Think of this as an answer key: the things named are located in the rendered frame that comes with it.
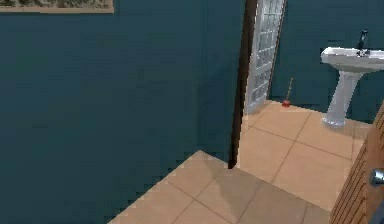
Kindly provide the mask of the glass block shower panel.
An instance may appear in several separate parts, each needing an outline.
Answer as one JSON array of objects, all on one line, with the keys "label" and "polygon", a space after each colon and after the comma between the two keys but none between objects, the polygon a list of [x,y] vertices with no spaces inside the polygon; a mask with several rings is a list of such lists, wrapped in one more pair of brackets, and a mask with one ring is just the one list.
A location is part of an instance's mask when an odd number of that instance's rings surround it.
[{"label": "glass block shower panel", "polygon": [[246,89],[245,113],[266,101],[274,64],[284,0],[258,0]]}]

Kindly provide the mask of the red toilet plunger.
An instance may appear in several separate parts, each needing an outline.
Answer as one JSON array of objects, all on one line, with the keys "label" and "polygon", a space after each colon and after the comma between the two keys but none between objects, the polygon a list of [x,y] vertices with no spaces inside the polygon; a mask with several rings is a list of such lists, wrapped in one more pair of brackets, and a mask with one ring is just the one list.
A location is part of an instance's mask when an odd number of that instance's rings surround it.
[{"label": "red toilet plunger", "polygon": [[289,97],[290,97],[291,90],[292,90],[293,80],[294,80],[294,78],[291,77],[290,82],[289,82],[289,86],[288,86],[288,90],[287,90],[287,94],[286,94],[286,98],[282,101],[283,107],[290,107]]}]

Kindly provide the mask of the brown wooden room door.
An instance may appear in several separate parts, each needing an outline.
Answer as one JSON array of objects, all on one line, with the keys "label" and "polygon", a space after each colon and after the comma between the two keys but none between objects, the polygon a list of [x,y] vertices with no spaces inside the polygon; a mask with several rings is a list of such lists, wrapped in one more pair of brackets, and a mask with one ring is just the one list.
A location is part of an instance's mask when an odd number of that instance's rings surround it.
[{"label": "brown wooden room door", "polygon": [[384,185],[370,184],[373,169],[384,171],[384,101],[330,212],[329,224],[384,224]]}]

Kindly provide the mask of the black sink faucet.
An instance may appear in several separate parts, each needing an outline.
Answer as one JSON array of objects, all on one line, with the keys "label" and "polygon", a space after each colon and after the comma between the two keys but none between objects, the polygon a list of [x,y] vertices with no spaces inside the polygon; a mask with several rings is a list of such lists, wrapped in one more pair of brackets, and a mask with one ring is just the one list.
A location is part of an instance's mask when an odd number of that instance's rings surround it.
[{"label": "black sink faucet", "polygon": [[360,38],[359,38],[359,41],[358,41],[358,43],[357,43],[357,49],[358,49],[358,51],[357,51],[356,54],[357,54],[358,56],[364,56],[364,55],[367,55],[367,54],[370,53],[370,50],[369,50],[369,49],[365,49],[365,50],[363,49],[367,37],[368,37],[368,29],[363,29],[363,30],[361,31]]}]

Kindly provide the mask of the white pedestal sink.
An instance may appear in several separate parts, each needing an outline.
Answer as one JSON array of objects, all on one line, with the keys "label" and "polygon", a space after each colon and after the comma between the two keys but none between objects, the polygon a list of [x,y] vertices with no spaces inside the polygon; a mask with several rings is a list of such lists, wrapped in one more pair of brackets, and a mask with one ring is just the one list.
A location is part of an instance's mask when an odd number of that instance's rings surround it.
[{"label": "white pedestal sink", "polygon": [[384,70],[384,51],[327,47],[321,53],[321,62],[335,68],[339,79],[323,122],[342,127],[346,123],[354,90],[359,80],[368,73]]}]

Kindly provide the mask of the framed wall picture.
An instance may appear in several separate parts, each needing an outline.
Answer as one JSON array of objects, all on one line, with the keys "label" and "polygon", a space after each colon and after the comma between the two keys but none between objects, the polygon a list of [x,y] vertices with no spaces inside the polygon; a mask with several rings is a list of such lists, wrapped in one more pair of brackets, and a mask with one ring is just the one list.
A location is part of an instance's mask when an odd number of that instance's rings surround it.
[{"label": "framed wall picture", "polygon": [[114,0],[0,0],[0,13],[113,13]]}]

